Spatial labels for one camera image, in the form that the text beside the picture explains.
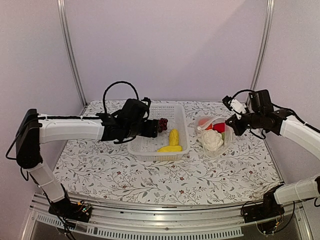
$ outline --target cauliflower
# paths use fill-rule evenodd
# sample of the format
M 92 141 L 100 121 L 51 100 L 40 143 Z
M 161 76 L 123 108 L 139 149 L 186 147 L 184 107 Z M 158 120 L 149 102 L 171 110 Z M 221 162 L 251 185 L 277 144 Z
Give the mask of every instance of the cauliflower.
M 203 147 L 208 151 L 217 151 L 224 141 L 222 134 L 215 130 L 205 130 L 201 136 Z

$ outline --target floral tablecloth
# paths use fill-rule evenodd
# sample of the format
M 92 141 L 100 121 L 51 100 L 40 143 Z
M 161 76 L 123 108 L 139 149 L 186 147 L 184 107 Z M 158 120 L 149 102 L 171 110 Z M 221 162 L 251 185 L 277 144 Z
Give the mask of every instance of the floral tablecloth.
M 125 101 L 107 102 L 109 112 Z M 197 141 L 194 120 L 199 116 L 229 117 L 219 102 L 174 102 L 183 105 L 191 151 L 180 161 L 140 162 L 127 144 L 69 140 L 54 175 L 68 192 L 105 199 L 150 204 L 211 205 L 262 198 L 281 182 L 263 142 L 250 133 L 234 136 L 231 147 L 218 159 L 204 155 Z M 92 101 L 85 115 L 103 112 Z

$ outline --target white plastic basket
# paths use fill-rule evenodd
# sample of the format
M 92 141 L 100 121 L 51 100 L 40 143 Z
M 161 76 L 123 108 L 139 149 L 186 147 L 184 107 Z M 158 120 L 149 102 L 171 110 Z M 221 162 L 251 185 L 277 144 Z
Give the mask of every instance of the white plastic basket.
M 128 151 L 139 161 L 178 161 L 190 150 L 189 134 L 184 107 L 180 104 L 151 104 L 148 119 L 168 119 L 167 130 L 159 132 L 156 138 L 137 136 L 129 142 Z M 157 152 L 169 145 L 169 134 L 172 129 L 179 132 L 179 145 L 182 151 Z

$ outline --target yellow vegetable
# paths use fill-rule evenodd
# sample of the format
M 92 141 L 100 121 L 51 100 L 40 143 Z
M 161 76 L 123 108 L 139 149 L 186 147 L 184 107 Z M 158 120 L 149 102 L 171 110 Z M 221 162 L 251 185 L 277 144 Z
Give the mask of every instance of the yellow vegetable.
M 158 149 L 158 153 L 170 153 L 170 152 L 181 152 L 182 146 L 163 146 L 162 148 Z
M 169 145 L 177 146 L 179 145 L 179 132 L 177 129 L 172 129 L 169 135 Z

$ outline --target bunch of grapes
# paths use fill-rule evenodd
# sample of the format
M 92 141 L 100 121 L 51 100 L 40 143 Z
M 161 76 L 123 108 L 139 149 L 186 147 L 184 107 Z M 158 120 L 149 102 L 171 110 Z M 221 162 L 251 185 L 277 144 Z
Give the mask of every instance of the bunch of grapes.
M 167 124 L 168 124 L 168 119 L 166 118 L 160 118 L 159 124 L 158 124 L 158 132 L 162 133 L 162 131 L 167 130 Z

